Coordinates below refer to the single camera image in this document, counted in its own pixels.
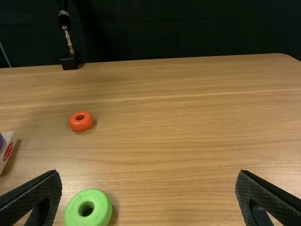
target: green ring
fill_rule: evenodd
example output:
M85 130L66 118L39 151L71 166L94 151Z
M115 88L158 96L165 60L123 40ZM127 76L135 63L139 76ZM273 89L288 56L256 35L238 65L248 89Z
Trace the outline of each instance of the green ring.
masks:
M98 189L79 192L68 203L64 215L65 226L107 226L112 215L112 203Z

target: black curtain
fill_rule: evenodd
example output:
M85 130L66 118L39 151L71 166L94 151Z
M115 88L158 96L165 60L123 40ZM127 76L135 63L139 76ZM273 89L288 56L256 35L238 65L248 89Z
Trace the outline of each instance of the black curtain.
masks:
M301 1L69 0L85 62L285 53L301 59ZM59 0L2 0L0 40L12 66L59 64L68 52ZM0 67L8 64L0 52Z

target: black base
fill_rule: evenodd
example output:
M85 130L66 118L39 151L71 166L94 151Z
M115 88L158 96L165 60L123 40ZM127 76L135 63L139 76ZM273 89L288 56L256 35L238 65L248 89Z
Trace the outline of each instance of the black base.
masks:
M61 65L64 70L76 70L81 64L81 57L79 52L75 51L74 55L68 54L66 58L61 59Z

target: wood grain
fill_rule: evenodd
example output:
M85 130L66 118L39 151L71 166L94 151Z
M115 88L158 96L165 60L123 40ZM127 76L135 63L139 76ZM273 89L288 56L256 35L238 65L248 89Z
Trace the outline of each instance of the wood grain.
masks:
M0 94L0 130L20 137L0 194L56 169L55 226L87 188L110 196L111 226L242 226L241 169L301 197L301 63L287 55L0 69ZM91 130L70 130L78 110Z

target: ring hole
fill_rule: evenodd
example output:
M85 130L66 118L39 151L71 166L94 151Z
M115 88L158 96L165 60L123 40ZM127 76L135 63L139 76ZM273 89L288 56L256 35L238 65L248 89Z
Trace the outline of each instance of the ring hole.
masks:
M84 119L84 118L85 118L85 115L84 115L84 114L79 114L79 115L77 115L77 116L75 117L75 120L80 121L80 120L82 120L82 119Z
M89 216L93 213L94 210L94 203L91 201L86 201L79 207L79 214L83 217Z

